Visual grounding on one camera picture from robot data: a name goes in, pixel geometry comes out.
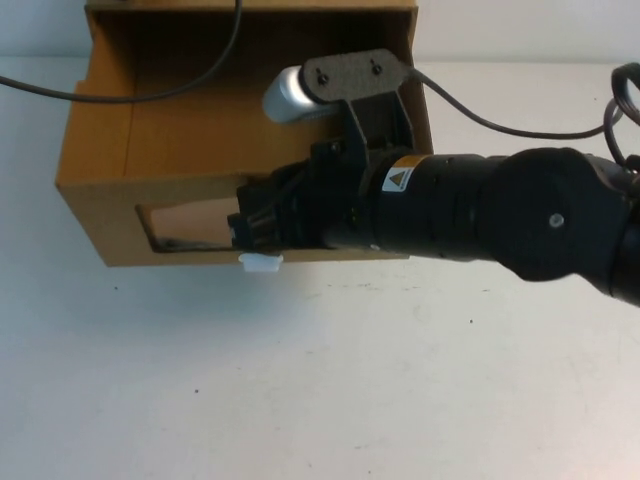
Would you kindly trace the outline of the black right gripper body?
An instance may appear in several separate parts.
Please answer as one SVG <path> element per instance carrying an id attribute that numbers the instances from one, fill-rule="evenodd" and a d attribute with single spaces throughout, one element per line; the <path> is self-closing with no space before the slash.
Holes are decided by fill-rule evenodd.
<path id="1" fill-rule="evenodd" d="M 327 141 L 271 174 L 276 193 L 272 245 L 280 249 L 371 249 L 364 200 L 370 154 L 362 141 Z"/>

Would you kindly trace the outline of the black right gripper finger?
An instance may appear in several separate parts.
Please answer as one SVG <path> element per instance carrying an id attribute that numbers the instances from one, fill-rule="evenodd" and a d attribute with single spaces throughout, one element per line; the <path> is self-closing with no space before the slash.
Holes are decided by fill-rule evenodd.
<path id="1" fill-rule="evenodd" d="M 229 215 L 231 243 L 236 249 L 275 249 L 280 245 L 279 225 L 273 214 Z"/>
<path id="2" fill-rule="evenodd" d="M 280 172 L 249 175 L 236 190 L 239 213 L 250 216 L 266 208 L 280 190 Z"/>

